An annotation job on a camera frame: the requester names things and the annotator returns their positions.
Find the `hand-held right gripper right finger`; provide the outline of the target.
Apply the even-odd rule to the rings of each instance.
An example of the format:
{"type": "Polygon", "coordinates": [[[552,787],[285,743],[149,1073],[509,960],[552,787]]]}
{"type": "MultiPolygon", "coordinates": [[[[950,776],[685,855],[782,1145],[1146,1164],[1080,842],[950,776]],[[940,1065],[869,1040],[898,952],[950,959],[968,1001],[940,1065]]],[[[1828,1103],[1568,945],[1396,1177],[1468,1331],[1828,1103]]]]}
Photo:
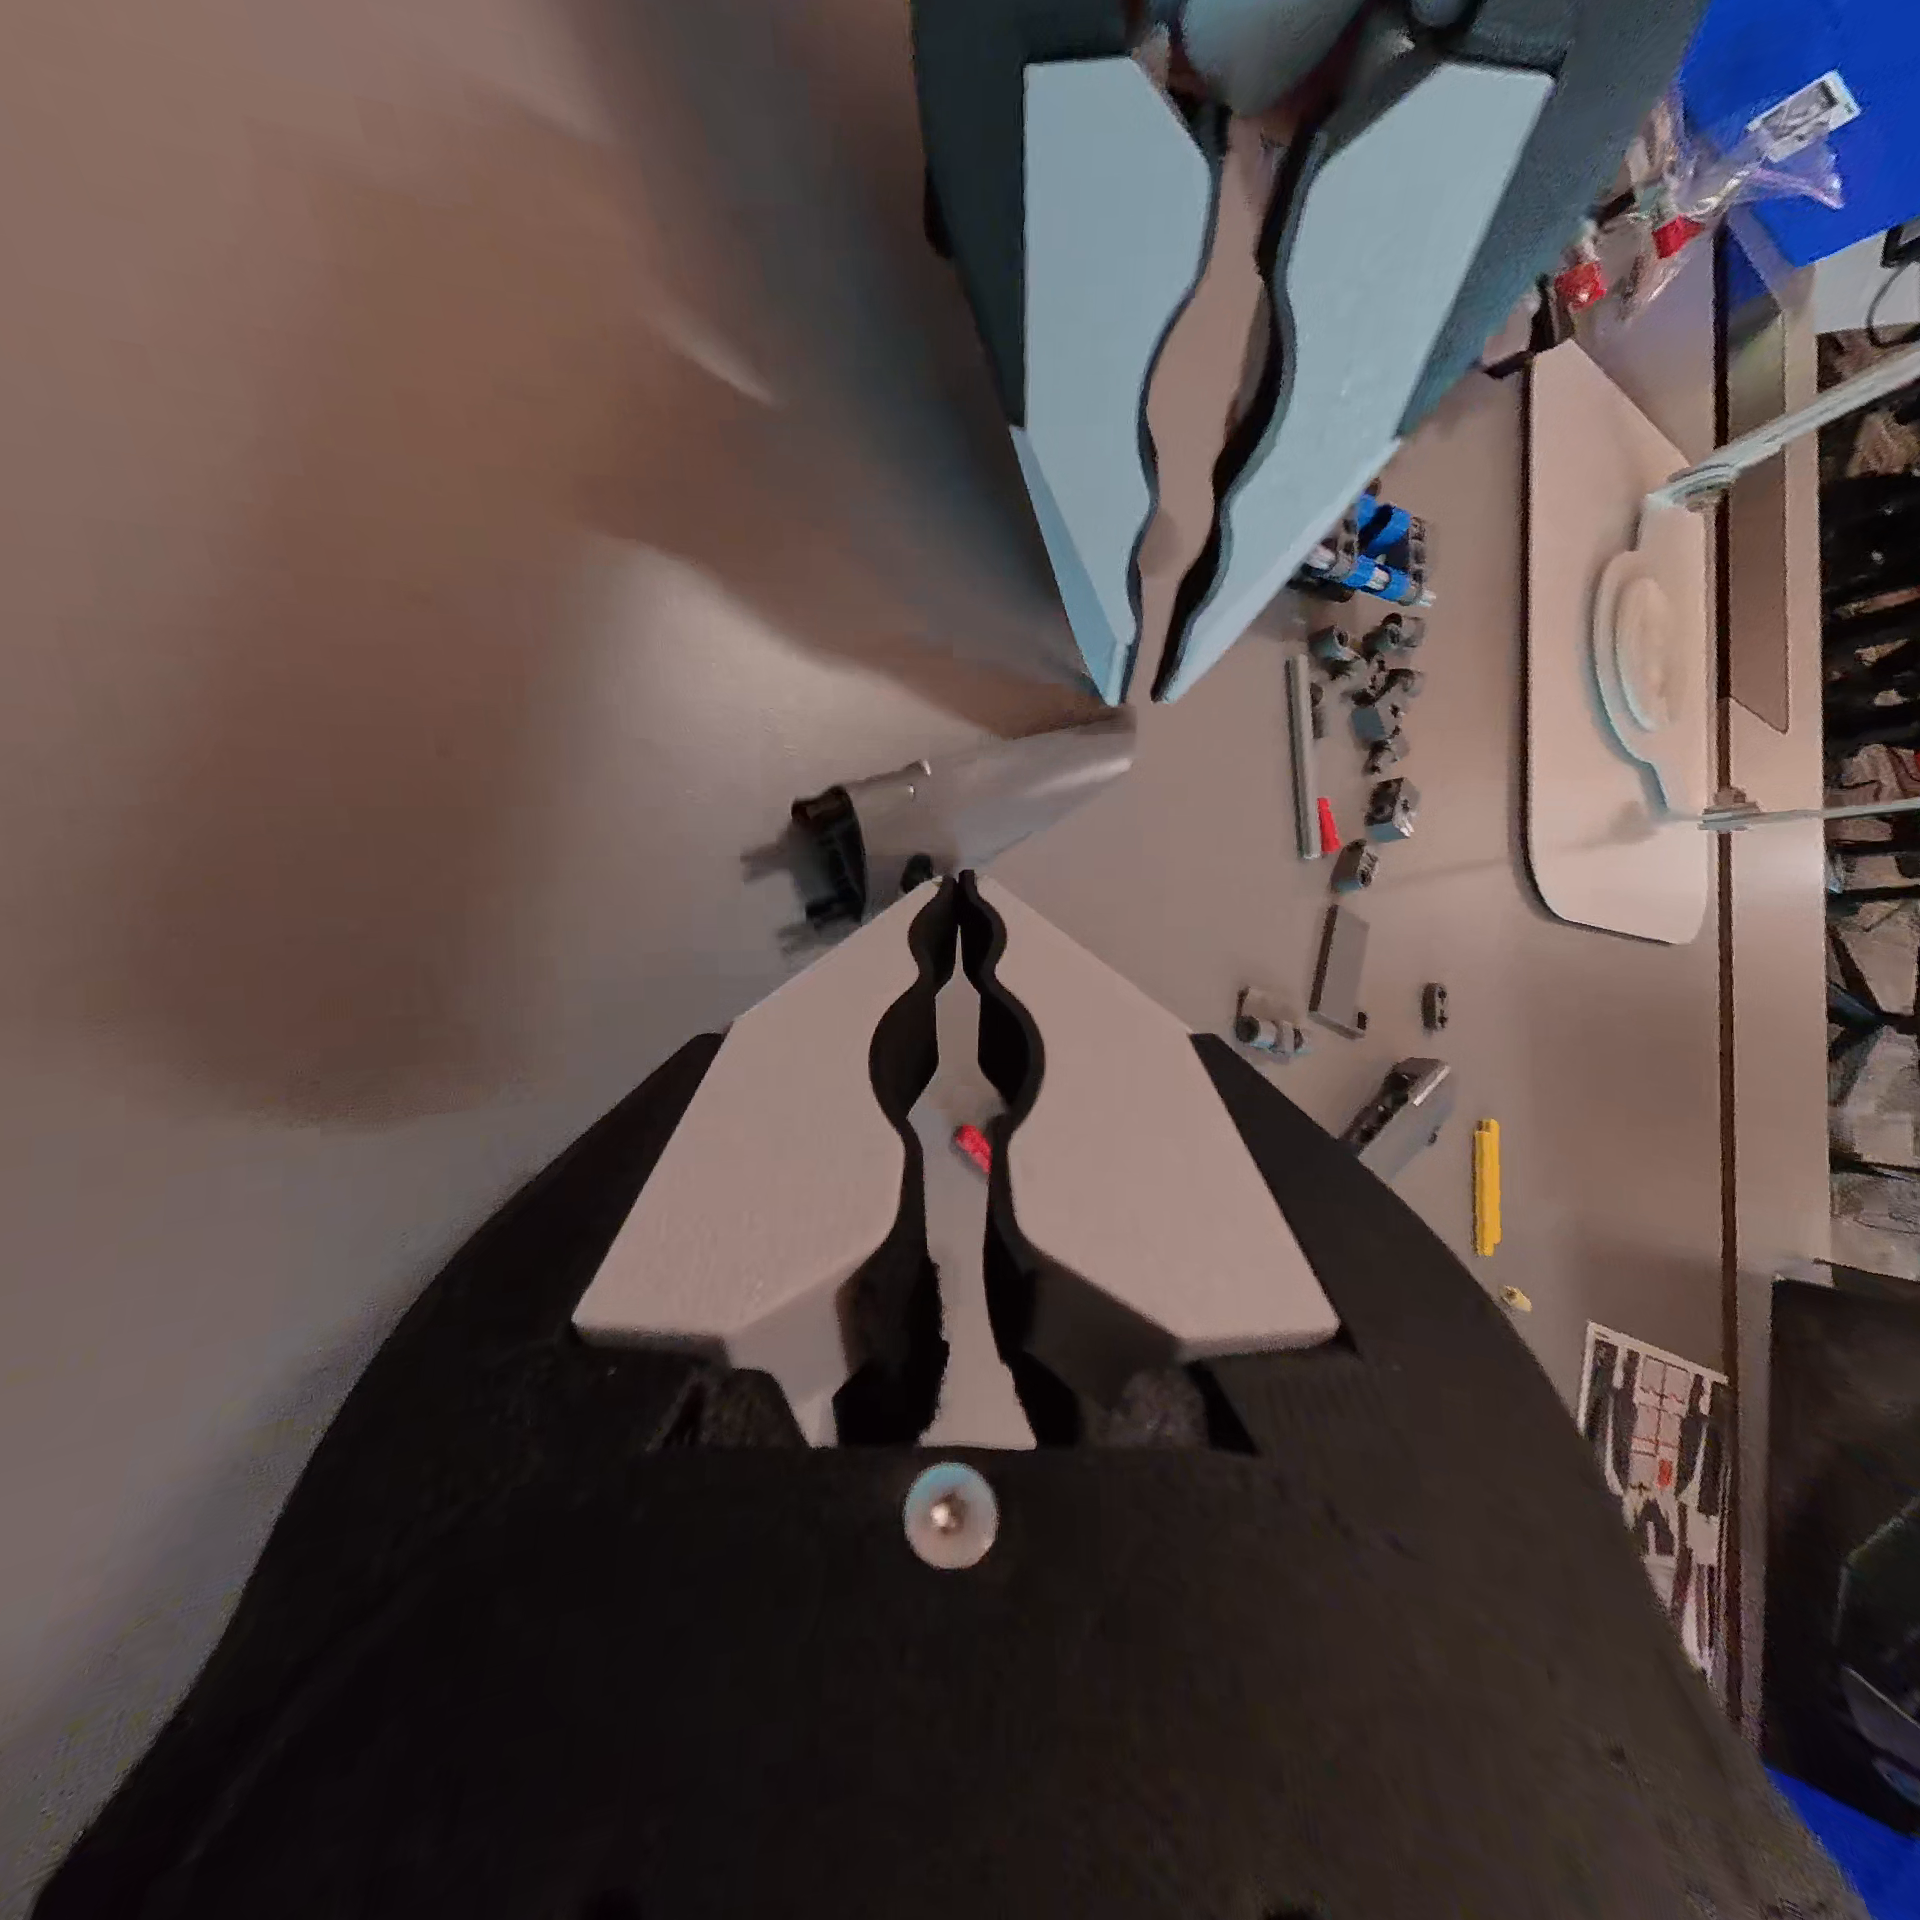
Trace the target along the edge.
{"type": "Polygon", "coordinates": [[[982,1275],[1005,1367],[1069,1398],[1303,1354],[1340,1316],[1197,1036],[994,881],[956,883],[999,1097],[982,1275]]]}

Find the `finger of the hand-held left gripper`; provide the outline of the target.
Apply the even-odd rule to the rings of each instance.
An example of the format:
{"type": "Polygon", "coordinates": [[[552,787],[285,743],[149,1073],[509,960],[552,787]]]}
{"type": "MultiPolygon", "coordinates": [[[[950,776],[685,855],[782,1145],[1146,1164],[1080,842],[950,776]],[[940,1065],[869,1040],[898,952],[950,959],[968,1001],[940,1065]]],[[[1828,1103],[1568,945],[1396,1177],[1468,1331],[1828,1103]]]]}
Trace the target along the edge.
{"type": "Polygon", "coordinates": [[[1134,58],[1023,71],[1019,471],[1087,682],[1124,704],[1158,508],[1146,402],[1206,264],[1216,167],[1134,58]]]}
{"type": "Polygon", "coordinates": [[[1181,700],[1406,440],[1406,417],[1555,91],[1533,67],[1398,58],[1338,108],[1263,275],[1278,392],[1216,508],[1216,562],[1151,697],[1181,700]]]}

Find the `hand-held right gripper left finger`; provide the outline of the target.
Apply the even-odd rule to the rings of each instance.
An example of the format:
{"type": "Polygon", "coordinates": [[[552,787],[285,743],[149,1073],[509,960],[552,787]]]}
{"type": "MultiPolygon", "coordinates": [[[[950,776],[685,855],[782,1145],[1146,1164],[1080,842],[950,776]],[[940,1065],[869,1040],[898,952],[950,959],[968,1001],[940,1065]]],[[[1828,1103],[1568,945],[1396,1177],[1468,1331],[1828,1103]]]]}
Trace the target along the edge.
{"type": "Polygon", "coordinates": [[[924,883],[731,1022],[572,1314],[581,1340],[766,1375],[816,1448],[920,1439],[946,1345],[911,1111],[957,905],[924,883]]]}

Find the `dark grey lego wedge panel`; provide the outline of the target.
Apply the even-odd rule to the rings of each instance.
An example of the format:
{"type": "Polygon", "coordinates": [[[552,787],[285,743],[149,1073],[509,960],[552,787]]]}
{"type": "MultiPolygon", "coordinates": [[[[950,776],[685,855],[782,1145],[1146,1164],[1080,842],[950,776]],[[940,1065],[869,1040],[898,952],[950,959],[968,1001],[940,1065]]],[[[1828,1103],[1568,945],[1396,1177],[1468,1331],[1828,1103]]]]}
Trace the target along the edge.
{"type": "Polygon", "coordinates": [[[1134,762],[1135,721],[1115,708],[794,800],[783,851],[799,886],[799,932],[831,940],[876,920],[901,898],[898,873],[914,852],[932,855],[940,881],[982,872],[1101,796],[1134,762]]]}

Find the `lego sticker sheet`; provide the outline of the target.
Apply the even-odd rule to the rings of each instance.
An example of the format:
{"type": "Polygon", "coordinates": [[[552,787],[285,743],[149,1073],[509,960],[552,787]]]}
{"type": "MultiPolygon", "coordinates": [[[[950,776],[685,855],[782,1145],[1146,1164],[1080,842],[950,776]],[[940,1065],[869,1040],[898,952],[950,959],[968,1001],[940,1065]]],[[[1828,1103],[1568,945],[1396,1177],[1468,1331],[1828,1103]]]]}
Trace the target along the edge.
{"type": "Polygon", "coordinates": [[[1726,1692],[1734,1391],[1728,1376],[1589,1324],[1575,1423],[1687,1659],[1726,1692]]]}

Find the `grey lego panel with holes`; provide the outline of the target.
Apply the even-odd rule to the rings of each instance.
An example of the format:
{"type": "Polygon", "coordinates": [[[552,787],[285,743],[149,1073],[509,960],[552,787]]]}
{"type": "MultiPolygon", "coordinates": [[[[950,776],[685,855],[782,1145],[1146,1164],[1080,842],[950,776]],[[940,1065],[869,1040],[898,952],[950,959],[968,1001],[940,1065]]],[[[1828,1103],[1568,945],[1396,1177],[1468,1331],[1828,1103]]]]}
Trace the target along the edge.
{"type": "Polygon", "coordinates": [[[1382,1184],[1396,1184],[1446,1130],[1456,1104],[1452,1063],[1403,1058],[1338,1136],[1382,1184]]]}

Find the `blue and black lego assembly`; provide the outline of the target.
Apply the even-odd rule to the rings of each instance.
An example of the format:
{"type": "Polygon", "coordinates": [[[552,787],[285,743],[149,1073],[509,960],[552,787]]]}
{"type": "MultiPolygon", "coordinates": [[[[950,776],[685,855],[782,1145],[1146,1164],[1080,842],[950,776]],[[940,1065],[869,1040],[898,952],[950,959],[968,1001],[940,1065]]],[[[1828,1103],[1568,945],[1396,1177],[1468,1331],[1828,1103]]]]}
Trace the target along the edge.
{"type": "Polygon", "coordinates": [[[1364,490],[1291,584],[1335,604],[1370,596],[1389,609],[1431,609],[1428,558],[1428,521],[1364,490]]]}

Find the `clear bag with lego parts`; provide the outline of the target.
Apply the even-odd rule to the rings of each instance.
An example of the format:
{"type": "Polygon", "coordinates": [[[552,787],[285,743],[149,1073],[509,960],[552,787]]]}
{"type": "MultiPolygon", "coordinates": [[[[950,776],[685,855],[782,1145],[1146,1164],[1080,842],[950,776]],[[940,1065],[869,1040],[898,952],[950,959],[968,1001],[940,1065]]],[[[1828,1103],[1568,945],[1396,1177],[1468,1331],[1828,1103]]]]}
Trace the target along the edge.
{"type": "Polygon", "coordinates": [[[1794,202],[1840,211],[1837,136],[1859,115],[1859,98],[1836,68],[1744,124],[1701,121],[1670,86],[1629,142],[1615,180],[1581,217],[1599,230],[1610,282],[1589,313],[1610,307],[1618,320],[1637,319],[1693,243],[1714,238],[1739,211],[1794,202]]]}

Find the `grey lego axle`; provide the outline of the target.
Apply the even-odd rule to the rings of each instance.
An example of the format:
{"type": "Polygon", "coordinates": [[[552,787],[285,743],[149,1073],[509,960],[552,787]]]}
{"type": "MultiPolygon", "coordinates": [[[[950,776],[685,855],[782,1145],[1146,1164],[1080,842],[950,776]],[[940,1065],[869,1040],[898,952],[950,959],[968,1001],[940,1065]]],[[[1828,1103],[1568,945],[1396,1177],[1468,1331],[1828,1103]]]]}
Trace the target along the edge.
{"type": "Polygon", "coordinates": [[[1322,785],[1316,774],[1314,683],[1307,655],[1285,660],[1286,687],[1286,767],[1300,859],[1323,858],[1322,785]]]}

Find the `lego set box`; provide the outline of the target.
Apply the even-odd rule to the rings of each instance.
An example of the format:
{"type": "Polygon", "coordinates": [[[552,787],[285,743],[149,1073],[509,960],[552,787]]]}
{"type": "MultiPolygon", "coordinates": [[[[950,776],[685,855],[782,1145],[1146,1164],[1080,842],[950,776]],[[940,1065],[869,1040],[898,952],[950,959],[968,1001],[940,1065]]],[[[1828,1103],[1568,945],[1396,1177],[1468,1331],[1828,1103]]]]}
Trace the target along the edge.
{"type": "Polygon", "coordinates": [[[1768,1766],[1918,1822],[1918,1288],[1836,1264],[1768,1311],[1760,1737],[1768,1766]]]}

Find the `cluster of dark grey connectors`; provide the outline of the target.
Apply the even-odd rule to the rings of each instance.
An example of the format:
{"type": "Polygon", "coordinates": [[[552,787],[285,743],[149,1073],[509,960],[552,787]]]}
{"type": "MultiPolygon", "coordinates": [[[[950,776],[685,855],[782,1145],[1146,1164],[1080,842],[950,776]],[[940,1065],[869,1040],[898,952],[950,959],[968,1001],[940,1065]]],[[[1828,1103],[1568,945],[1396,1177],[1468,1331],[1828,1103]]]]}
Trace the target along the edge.
{"type": "Polygon", "coordinates": [[[1424,638],[1426,616],[1406,610],[1382,616],[1364,633],[1322,626],[1307,636],[1316,745],[1346,715],[1364,780],[1360,823],[1342,832],[1342,851],[1328,858],[1333,898],[1370,891],[1380,855],[1418,830],[1422,796],[1408,777],[1408,719],[1424,694],[1424,638]]]}

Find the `blue bin with square tag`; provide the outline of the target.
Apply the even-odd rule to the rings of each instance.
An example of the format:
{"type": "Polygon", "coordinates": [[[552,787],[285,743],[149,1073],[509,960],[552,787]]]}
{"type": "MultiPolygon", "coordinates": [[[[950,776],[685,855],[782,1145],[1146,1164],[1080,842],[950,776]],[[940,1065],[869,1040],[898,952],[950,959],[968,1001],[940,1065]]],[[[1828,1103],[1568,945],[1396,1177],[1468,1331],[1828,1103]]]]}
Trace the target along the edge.
{"type": "Polygon", "coordinates": [[[1678,96],[1790,267],[1915,220],[1915,2],[1709,2],[1678,96]]]}

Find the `white book stand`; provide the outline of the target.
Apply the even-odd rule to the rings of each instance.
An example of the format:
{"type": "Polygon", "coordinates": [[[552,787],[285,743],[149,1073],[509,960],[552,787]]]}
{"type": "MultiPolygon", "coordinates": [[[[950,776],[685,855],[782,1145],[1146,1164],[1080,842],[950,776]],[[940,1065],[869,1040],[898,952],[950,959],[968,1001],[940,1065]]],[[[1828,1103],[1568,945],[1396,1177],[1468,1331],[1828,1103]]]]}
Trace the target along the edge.
{"type": "Polygon", "coordinates": [[[1904,348],[1683,466],[1581,348],[1533,362],[1523,830],[1555,920],[1648,945],[1701,932],[1709,835],[1767,817],[1717,802],[1717,508],[1744,474],[1910,385],[1904,348]]]}

